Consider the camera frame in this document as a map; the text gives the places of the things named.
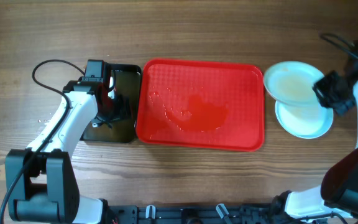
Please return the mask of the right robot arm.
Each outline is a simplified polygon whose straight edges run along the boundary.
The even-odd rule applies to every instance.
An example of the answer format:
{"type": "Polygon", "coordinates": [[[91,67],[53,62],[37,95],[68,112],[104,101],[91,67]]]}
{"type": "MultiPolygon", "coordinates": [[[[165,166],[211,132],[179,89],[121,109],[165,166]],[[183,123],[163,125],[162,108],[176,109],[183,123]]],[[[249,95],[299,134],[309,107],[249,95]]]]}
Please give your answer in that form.
{"type": "Polygon", "coordinates": [[[323,136],[336,117],[349,111],[354,112],[354,129],[338,138],[344,154],[320,184],[274,198],[266,215],[271,223],[324,223],[329,218],[358,223],[358,39],[331,33],[321,38],[347,55],[341,72],[324,74],[305,63],[282,62],[266,71],[265,88],[276,101],[279,123],[294,136],[323,136]]]}

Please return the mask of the light blue plate front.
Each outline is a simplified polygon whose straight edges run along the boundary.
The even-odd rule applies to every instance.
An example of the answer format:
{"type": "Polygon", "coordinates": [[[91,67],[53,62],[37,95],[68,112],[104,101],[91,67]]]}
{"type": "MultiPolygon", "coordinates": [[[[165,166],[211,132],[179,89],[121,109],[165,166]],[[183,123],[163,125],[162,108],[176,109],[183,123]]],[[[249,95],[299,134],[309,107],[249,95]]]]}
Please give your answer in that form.
{"type": "Polygon", "coordinates": [[[278,122],[288,133],[302,139],[315,139],[326,134],[334,121],[334,111],[320,105],[307,107],[275,103],[278,122]]]}

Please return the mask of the light blue plate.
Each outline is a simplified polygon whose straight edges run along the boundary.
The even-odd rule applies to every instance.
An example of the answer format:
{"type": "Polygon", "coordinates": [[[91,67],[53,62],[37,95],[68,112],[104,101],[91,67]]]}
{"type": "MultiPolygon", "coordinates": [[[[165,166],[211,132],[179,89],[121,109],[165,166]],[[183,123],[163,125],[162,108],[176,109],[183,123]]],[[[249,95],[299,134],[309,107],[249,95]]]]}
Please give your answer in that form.
{"type": "Polygon", "coordinates": [[[315,139],[326,134],[334,121],[334,111],[320,105],[307,107],[275,103],[278,122],[288,133],[302,139],[315,139]]]}
{"type": "Polygon", "coordinates": [[[318,103],[313,85],[324,77],[312,65],[298,61],[280,62],[264,73],[264,86],[275,100],[292,106],[311,106],[318,103]]]}

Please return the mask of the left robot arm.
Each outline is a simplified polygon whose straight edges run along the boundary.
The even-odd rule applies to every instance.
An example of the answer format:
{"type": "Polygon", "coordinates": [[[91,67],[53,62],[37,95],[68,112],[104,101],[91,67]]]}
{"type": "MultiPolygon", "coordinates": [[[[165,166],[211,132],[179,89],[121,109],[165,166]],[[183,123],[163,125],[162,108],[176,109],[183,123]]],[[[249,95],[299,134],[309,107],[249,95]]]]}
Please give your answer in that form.
{"type": "Polygon", "coordinates": [[[117,72],[138,75],[141,69],[88,60],[82,76],[57,92],[62,101],[40,135],[25,149],[9,151],[0,223],[6,212],[16,222],[118,222],[106,200],[80,195],[71,165],[73,151],[88,125],[111,126],[133,117],[129,99],[114,91],[117,72]]]}

